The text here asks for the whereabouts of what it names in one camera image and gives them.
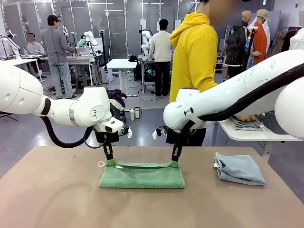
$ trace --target white desk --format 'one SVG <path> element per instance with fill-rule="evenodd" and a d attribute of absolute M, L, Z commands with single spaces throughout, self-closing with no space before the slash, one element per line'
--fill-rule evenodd
<path fill-rule="evenodd" d="M 70 65 L 88 65 L 89 66 L 89 73 L 90 73 L 90 81 L 91 85 L 93 85 L 93 79 L 92 79 L 92 71 L 90 64 L 95 62 L 94 56 L 78 56 L 76 58 L 73 58 L 72 56 L 67 56 L 67 63 Z M 42 60 L 48 60 L 48 57 L 41 58 Z"/>
<path fill-rule="evenodd" d="M 122 69 L 125 69 L 125 76 L 127 79 L 127 88 L 126 94 L 129 95 L 129 86 L 128 86 L 128 74 L 127 69 L 134 69 L 136 68 L 137 62 L 129 62 L 127 58 L 114 58 L 106 65 L 108 69 L 118 69 L 119 71 L 119 85 L 120 90 L 123 90 L 123 76 L 122 76 Z"/>
<path fill-rule="evenodd" d="M 43 57 L 43 55 L 28 55 L 28 56 L 22 56 L 23 59 L 25 59 L 25 58 L 29 58 L 29 59 L 31 59 L 31 58 L 42 58 L 42 57 Z"/>
<path fill-rule="evenodd" d="M 39 78 L 40 78 L 40 82 L 45 82 L 46 80 L 42 80 L 42 77 L 41 77 L 41 71 L 39 70 L 39 66 L 38 66 L 38 62 L 37 62 L 37 59 L 35 58 L 31 58 L 31 59 L 10 59 L 10 60 L 6 60 L 5 63 L 7 64 L 11 64 L 12 66 L 18 66 L 18 65 L 24 65 L 24 69 L 27 70 L 27 66 L 26 64 L 27 63 L 31 63 L 31 62 L 36 62 L 36 66 L 37 66 L 37 69 L 38 69 L 38 75 L 39 75 Z M 31 64 L 29 64 L 29 68 L 30 68 L 30 71 L 32 73 L 32 75 L 34 76 L 35 75 L 35 71 L 32 67 Z"/>
<path fill-rule="evenodd" d="M 235 141 L 266 142 L 262 157 L 267 162 L 271 155 L 274 142 L 290 142 L 290 141 L 302 142 L 301 140 L 296 139 L 289 134 L 276 134 L 265 126 L 258 132 L 236 131 L 233 127 L 233 123 L 230 120 L 224 120 L 214 123 L 210 146 L 215 146 L 219 125 L 227 134 L 227 136 Z"/>

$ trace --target hood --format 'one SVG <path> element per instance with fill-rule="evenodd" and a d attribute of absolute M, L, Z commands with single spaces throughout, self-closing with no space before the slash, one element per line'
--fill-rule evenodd
<path fill-rule="evenodd" d="M 185 16 L 184 21 L 178 26 L 175 31 L 171 34 L 170 41 L 174 47 L 177 46 L 177 42 L 179 41 L 180 35 L 183 31 L 196 26 L 196 25 L 210 25 L 209 18 L 202 13 L 191 13 Z"/>
<path fill-rule="evenodd" d="M 242 20 L 242 25 L 235 25 L 235 26 L 233 26 L 233 31 L 237 31 L 240 27 L 242 27 L 242 26 L 248 26 L 248 23 L 246 23 L 245 21 L 243 21 Z"/>

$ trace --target gray jacket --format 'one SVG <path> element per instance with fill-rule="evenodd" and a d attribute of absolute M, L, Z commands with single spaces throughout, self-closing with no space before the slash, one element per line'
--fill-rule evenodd
<path fill-rule="evenodd" d="M 66 63 L 66 52 L 76 52 L 75 47 L 67 45 L 66 36 L 62 31 L 49 27 L 42 31 L 42 42 L 46 48 L 50 63 Z"/>

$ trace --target brown tabletop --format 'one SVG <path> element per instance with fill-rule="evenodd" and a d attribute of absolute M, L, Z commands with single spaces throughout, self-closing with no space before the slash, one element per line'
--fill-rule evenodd
<path fill-rule="evenodd" d="M 169 162 L 171 147 L 114 147 L 125 162 Z M 267 186 L 221 181 L 215 152 L 248 154 Z M 0 180 L 0 228 L 303 227 L 304 206 L 272 168 L 244 147 L 183 148 L 182 190 L 101 189 L 103 150 L 37 147 Z"/>

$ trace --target hand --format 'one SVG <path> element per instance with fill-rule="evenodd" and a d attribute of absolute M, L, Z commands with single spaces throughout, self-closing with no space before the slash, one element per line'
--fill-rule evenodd
<path fill-rule="evenodd" d="M 262 56 L 262 53 L 259 52 L 259 51 L 254 51 L 254 52 L 252 53 L 252 55 L 253 55 L 253 56 L 256 56 L 256 57 L 261 57 L 261 56 Z"/>

